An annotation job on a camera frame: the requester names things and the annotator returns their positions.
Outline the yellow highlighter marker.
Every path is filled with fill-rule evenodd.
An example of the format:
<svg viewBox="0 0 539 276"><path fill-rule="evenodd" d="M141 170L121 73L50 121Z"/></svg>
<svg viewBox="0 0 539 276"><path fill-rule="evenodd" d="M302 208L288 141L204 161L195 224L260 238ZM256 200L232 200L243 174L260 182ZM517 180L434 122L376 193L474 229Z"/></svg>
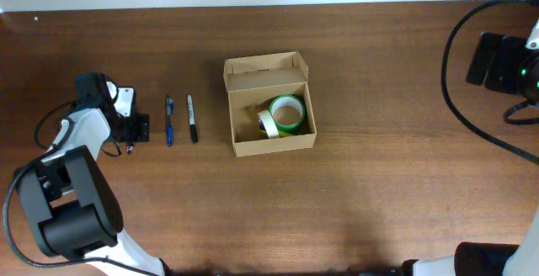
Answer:
<svg viewBox="0 0 539 276"><path fill-rule="evenodd" d="M269 135L269 134L267 133L267 131L266 131L266 130L263 130L263 129L259 129L259 133L260 133L261 135L265 136L265 137L268 138L268 139L284 138L284 137L294 136L294 134L285 132L285 131L283 131L283 130L279 130L279 131L278 131L278 135Z"/></svg>

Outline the white masking tape roll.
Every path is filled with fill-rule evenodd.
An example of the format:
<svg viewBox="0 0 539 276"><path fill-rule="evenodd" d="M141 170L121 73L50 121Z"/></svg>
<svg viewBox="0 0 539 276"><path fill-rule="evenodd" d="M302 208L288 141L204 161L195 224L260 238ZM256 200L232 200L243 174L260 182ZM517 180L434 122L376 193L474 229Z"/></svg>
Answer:
<svg viewBox="0 0 539 276"><path fill-rule="evenodd" d="M279 138L279 130L276 123L268 110L258 112L259 128L265 132L269 139Z"/></svg>

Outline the blue pen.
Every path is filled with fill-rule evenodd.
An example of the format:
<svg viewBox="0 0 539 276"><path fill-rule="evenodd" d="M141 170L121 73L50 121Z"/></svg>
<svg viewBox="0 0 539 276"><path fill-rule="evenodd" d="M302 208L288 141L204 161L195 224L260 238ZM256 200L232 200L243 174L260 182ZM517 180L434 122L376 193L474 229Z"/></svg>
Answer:
<svg viewBox="0 0 539 276"><path fill-rule="evenodd" d="M173 100L167 94L166 95L166 134L167 134L167 143L168 146L173 144L173 125L172 125L172 116L173 116Z"/></svg>

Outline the black sharpie marker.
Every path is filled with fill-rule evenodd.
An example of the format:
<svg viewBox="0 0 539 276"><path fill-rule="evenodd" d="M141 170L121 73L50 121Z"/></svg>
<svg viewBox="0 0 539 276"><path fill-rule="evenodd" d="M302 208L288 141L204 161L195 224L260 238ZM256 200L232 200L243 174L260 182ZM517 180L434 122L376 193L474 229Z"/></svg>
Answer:
<svg viewBox="0 0 539 276"><path fill-rule="evenodd" d="M187 95L187 108L189 113L189 129L190 129L190 136L193 144L196 144L198 142L198 133L197 133L197 127L195 123L195 111L194 111L194 104L193 99L190 94Z"/></svg>

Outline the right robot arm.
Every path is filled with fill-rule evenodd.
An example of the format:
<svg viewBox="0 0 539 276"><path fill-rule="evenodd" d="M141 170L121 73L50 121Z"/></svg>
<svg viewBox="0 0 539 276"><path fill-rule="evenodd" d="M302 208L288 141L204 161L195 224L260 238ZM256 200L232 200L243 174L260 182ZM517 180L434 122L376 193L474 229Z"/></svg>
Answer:
<svg viewBox="0 0 539 276"><path fill-rule="evenodd" d="M503 3L529 3L536 7L538 0L490 0L467 13L453 28L444 50L440 83L444 100L450 111L472 133L484 140L499 146L517 156L535 164L538 157L530 152L502 141L471 123L453 104L446 85L447 63L451 44L458 30L476 13ZM537 275L538 274L538 217L535 216L525 240L519 246L509 244L488 244L463 242L459 244L451 257L440 257L430 260L408 260L401 266L401 275Z"/></svg>

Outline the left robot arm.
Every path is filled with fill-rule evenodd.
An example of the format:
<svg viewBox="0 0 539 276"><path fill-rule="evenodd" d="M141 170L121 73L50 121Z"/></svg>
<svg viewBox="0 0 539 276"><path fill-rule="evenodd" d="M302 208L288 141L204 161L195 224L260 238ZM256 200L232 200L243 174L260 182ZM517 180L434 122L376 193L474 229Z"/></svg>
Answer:
<svg viewBox="0 0 539 276"><path fill-rule="evenodd" d="M124 227L119 202L97 158L106 143L149 140L149 116L136 112L136 92L99 72L76 77L77 99L44 154L13 174L3 204L3 228L13 253L37 268L89 264L107 275L170 275ZM14 242L8 212L17 194L38 248L58 263L39 263Z"/></svg>

